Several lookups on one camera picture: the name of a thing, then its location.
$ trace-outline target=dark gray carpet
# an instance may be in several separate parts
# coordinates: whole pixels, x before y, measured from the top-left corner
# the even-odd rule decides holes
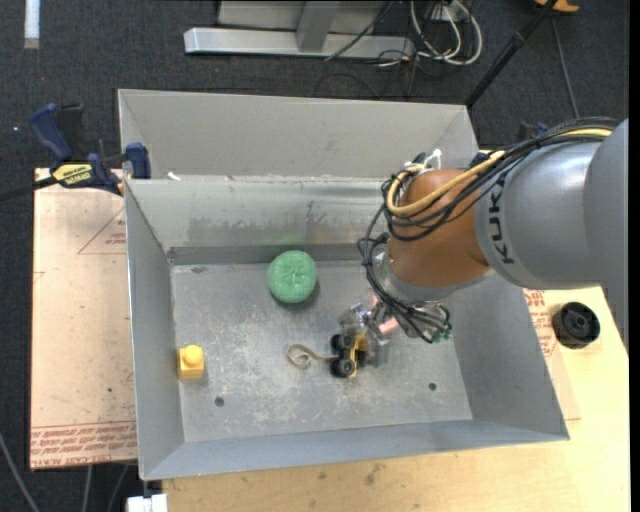
[[[628,117],[630,2],[579,4],[577,15],[557,17],[556,25],[580,115]],[[118,88],[464,103],[514,31],[536,12],[533,0],[477,0],[482,57],[454,72],[426,64],[433,76],[416,73],[407,97],[408,64],[394,75],[351,60],[185,56],[183,32],[213,24],[214,2],[46,0],[38,51],[23,49],[24,2],[2,2],[0,9],[0,192],[29,184],[31,170],[52,161],[28,128],[30,114],[46,103],[83,103],[87,137],[102,138],[107,154],[119,149]],[[407,3],[399,2],[377,30],[401,33],[406,20]],[[486,147],[515,141],[521,120],[551,126],[573,116],[549,20],[472,111],[476,136]],[[30,196],[0,204],[0,430],[41,510],[75,511],[85,469],[27,469],[32,208]],[[90,510],[104,510],[119,473],[117,465],[96,468]],[[123,495],[140,492],[134,475]],[[0,457],[0,511],[20,510],[27,510],[26,503]]]

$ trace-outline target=green ball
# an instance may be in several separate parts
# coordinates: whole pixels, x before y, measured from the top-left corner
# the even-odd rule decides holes
[[[286,304],[297,304],[316,286],[316,263],[304,251],[287,251],[269,265],[267,283],[273,296]]]

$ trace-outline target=wooden table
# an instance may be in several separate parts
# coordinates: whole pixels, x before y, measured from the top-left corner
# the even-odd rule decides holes
[[[36,206],[31,467],[135,459],[121,199],[52,187]],[[630,510],[628,355],[599,288],[544,297],[550,312],[581,301],[602,324],[548,361],[554,385],[565,367],[571,382],[556,385],[565,417],[580,417],[571,440],[166,480],[171,512]]]

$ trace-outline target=yellow cube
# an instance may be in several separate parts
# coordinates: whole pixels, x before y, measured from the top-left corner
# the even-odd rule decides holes
[[[178,349],[178,378],[199,379],[204,372],[204,352],[198,345]]]

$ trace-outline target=black pole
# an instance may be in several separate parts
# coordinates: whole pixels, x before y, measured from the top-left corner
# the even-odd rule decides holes
[[[491,82],[495,80],[498,76],[502,68],[504,68],[511,57],[515,55],[515,53],[524,46],[524,43],[527,39],[533,34],[534,30],[540,25],[542,19],[547,15],[548,11],[553,8],[558,0],[547,0],[547,3],[544,4],[542,10],[537,13],[527,25],[520,31],[513,34],[511,37],[511,41],[507,44],[504,50],[502,50],[502,54],[498,56],[496,61],[491,65],[491,68],[487,72],[486,75],[480,80],[480,83],[473,90],[467,101],[465,101],[465,105],[470,110],[473,107],[473,104],[482,96],[484,91],[491,85]]]

